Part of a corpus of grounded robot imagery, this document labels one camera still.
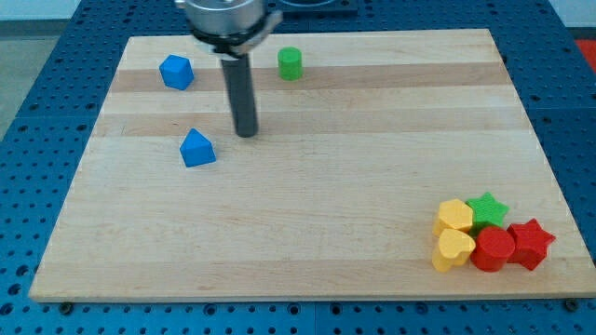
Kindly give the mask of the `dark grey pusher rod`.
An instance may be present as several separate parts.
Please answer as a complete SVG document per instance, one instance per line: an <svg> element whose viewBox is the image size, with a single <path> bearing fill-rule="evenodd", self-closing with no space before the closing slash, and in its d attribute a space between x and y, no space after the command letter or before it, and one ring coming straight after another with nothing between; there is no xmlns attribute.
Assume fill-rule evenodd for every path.
<svg viewBox="0 0 596 335"><path fill-rule="evenodd" d="M222 60L223 77L236 134L250 138L258 132L258 118L248 55Z"/></svg>

